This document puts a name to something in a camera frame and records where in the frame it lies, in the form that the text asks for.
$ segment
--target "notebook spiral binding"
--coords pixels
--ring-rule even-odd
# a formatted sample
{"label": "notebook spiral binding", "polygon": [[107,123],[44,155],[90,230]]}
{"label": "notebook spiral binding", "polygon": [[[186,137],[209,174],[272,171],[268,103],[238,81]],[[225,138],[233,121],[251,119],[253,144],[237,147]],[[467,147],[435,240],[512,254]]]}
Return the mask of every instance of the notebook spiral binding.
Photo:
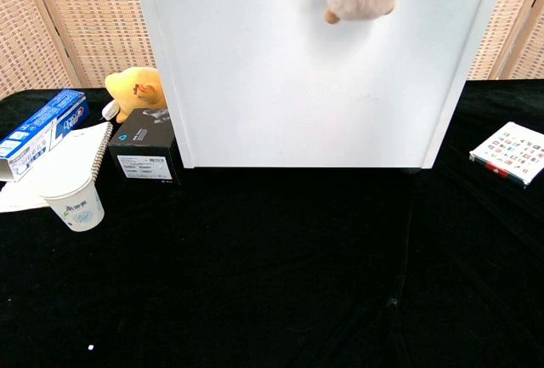
{"label": "notebook spiral binding", "polygon": [[93,182],[96,182],[96,178],[99,175],[100,166],[102,165],[102,159],[104,158],[105,151],[108,149],[108,142],[110,141],[112,131],[113,126],[111,125],[111,123],[108,123],[108,129],[105,131],[102,143],[100,143],[99,150],[96,152],[96,156],[94,157],[93,166],[91,169]]}

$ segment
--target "woven screen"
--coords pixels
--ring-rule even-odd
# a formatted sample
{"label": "woven screen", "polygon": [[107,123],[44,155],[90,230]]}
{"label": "woven screen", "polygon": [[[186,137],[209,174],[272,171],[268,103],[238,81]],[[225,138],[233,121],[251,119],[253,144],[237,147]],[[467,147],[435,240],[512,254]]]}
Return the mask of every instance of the woven screen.
{"label": "woven screen", "polygon": [[518,17],[519,10],[525,0],[499,0],[484,39],[480,44],[478,55],[473,62],[469,79],[495,79],[490,77],[491,69],[497,56],[505,44],[508,33]]}
{"label": "woven screen", "polygon": [[72,86],[34,0],[0,0],[0,99]]}
{"label": "woven screen", "polygon": [[544,13],[524,45],[510,79],[544,79]]}
{"label": "woven screen", "polygon": [[130,66],[155,66],[139,0],[46,1],[84,86],[103,87],[108,74]]}

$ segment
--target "wicker room divider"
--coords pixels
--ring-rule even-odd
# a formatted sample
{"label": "wicker room divider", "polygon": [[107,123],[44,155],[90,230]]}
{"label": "wicker room divider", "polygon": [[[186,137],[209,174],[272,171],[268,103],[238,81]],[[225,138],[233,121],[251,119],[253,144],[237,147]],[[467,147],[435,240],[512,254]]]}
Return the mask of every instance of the wicker room divider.
{"label": "wicker room divider", "polygon": [[[544,0],[499,0],[470,79],[544,78]],[[0,99],[155,66],[139,0],[0,0]]]}

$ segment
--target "small book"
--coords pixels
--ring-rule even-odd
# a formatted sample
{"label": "small book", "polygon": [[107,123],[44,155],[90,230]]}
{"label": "small book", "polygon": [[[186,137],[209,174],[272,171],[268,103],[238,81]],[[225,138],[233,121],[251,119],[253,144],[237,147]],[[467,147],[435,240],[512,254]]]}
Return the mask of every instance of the small book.
{"label": "small book", "polygon": [[470,160],[527,188],[544,168],[544,134],[509,122],[471,151]]}
{"label": "small book", "polygon": [[111,137],[111,123],[72,130],[17,182],[0,191],[0,212],[48,207],[36,191],[62,194],[77,188],[89,177],[95,181]]}

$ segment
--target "box label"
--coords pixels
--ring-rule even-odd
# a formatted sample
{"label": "box label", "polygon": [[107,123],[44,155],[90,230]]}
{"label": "box label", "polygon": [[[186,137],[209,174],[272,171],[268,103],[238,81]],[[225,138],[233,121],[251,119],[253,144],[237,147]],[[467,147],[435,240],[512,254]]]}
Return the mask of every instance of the box label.
{"label": "box label", "polygon": [[117,159],[127,178],[172,179],[165,157],[117,156]]}

